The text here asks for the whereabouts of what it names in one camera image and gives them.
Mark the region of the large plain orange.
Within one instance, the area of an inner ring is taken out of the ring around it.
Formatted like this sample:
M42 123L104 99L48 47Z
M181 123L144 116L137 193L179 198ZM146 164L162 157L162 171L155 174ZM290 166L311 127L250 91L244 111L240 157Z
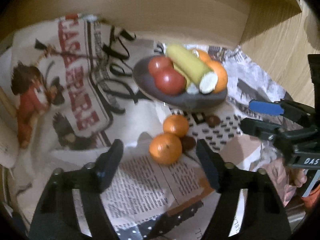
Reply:
M214 60L210 60L206 62L206 65L213 70L213 72L217 75L218 80L215 89L213 90L214 93L219 93L227 88L228 83L228 75L223 67L223 65Z

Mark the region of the printed newspaper sheet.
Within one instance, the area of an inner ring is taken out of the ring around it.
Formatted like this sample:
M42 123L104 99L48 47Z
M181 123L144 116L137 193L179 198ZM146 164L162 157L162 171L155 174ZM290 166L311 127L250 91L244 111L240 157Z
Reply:
M33 63L44 84L25 94L9 94L18 108L18 132L45 102L44 91L53 87L54 100L32 123L30 143L19 150L10 185L18 210L31 225L45 183L55 168L82 167L120 139L125 146L112 185L100 195L106 213L121 239L196 239L204 232L219 199L207 193L194 151L177 164L161 167L146 155L146 145L161 131L169 115L184 115L189 134L205 139L213 150L239 168L267 170L283 204L296 188L274 148L243 135L240 119L252 117L251 97L276 100L285 91L241 49L189 45L222 61L228 74L226 102L216 107L221 124L210 128L206 113L192 113L145 97L132 78L135 64L160 54L163 43L134 35L95 20L63 18L19 31L10 49L12 59L1 69L1 85L8 89L15 73Z

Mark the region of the red tomato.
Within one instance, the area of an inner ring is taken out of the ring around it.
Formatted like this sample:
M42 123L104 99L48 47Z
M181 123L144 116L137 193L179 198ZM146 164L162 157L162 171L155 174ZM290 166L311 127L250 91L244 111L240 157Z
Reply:
M148 71L151 76L155 76L162 69L172 67L171 59L166 56L155 56L148 63Z
M154 76L154 82L157 89L170 96L177 96L185 91L186 79L174 68L165 68L160 70Z

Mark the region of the small tangerine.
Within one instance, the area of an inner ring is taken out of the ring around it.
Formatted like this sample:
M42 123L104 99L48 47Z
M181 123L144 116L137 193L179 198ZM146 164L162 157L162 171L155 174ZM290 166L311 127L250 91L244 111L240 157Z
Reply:
M182 143L174 134L162 133L152 139L149 153L158 164L171 165L182 155Z
M184 137L189 131L189 122L182 115L170 115L163 122L163 132Z

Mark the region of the orange with sticker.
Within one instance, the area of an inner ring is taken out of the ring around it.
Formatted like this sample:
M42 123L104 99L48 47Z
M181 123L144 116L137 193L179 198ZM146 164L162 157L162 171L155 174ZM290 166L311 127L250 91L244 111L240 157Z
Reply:
M191 49L191 52L204 63L211 61L209 54L200 49Z

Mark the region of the small tangerine back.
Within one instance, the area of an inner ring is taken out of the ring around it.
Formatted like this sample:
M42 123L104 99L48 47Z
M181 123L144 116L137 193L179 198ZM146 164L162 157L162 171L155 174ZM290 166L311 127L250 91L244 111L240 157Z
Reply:
M170 115L163 122L163 132L184 137L189 131L189 122L182 115Z

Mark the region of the small tangerine front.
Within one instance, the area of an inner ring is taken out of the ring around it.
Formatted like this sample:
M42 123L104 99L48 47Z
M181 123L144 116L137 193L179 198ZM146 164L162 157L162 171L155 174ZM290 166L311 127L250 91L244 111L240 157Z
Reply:
M182 155L182 143L174 134L162 133L152 139L149 153L158 164L171 165Z

